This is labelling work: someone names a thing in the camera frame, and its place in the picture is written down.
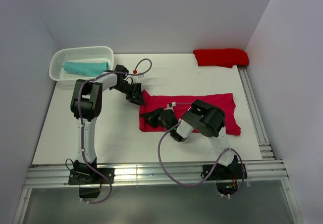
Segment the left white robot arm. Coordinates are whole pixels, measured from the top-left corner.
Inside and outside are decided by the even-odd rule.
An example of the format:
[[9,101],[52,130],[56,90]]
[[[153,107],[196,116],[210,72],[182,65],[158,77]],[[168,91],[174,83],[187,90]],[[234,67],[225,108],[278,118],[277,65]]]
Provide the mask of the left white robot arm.
[[93,79],[80,79],[75,83],[70,110],[78,121],[76,165],[85,166],[80,172],[80,178],[86,183],[93,183],[98,178],[98,170],[95,168],[95,125],[102,110],[103,92],[117,90],[125,95],[128,102],[145,105],[142,84],[133,77],[126,67],[117,65],[114,71],[107,70]]

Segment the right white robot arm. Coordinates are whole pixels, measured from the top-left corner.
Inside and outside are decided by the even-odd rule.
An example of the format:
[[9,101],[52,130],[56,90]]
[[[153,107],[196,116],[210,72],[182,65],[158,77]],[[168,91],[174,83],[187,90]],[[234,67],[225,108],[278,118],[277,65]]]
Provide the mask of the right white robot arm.
[[187,103],[189,108],[178,118],[175,115],[175,107],[185,103],[170,102],[163,108],[159,107],[139,116],[153,127],[162,127],[177,142],[184,142],[193,131],[207,137],[212,150],[220,157],[219,174],[228,179],[236,172],[238,157],[231,150],[226,133],[225,112],[210,103],[196,99]]

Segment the magenta t shirt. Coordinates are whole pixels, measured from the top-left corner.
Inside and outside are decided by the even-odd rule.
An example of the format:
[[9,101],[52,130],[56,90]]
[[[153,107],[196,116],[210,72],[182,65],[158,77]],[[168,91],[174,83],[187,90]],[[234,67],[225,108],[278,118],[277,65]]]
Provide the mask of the magenta t shirt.
[[145,105],[141,105],[139,108],[139,114],[145,114],[154,111],[160,107],[166,108],[167,104],[175,102],[176,106],[174,108],[174,113],[177,118],[181,118],[184,112],[189,108],[189,105],[193,103],[194,100],[199,99],[210,103],[214,106],[221,108],[226,117],[226,133],[228,135],[239,136],[241,134],[241,128],[236,123],[234,117],[235,102],[232,93],[225,94],[214,94],[214,95],[150,95],[146,90],[143,90],[143,98],[145,100]]

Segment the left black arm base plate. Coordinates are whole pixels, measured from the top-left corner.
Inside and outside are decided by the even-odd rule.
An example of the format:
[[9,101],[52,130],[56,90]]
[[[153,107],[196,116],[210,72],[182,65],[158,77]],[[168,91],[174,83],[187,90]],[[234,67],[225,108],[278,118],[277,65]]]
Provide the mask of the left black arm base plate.
[[65,167],[69,171],[68,185],[79,186],[79,197],[82,200],[97,198],[103,184],[114,182],[115,169],[111,167],[97,168],[96,160],[90,164],[91,168],[78,160],[66,159]]

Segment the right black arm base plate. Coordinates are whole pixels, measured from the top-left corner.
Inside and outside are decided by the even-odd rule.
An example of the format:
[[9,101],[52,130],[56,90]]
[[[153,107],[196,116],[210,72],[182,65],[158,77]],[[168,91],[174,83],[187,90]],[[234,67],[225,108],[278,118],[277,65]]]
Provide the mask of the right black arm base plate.
[[229,166],[217,164],[207,181],[224,181],[216,184],[217,190],[221,195],[231,196],[239,189],[238,180],[247,179],[245,164],[233,162]]

